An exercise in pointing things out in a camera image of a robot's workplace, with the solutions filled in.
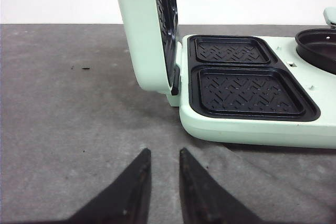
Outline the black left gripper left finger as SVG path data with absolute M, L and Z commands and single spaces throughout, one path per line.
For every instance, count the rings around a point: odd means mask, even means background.
M 147 223 L 151 151 L 143 149 L 117 179 L 71 216 L 69 223 Z

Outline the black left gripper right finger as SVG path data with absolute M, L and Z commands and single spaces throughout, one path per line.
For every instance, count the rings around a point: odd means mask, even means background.
M 262 223 L 221 187 L 196 158 L 180 150 L 180 198 L 184 223 Z

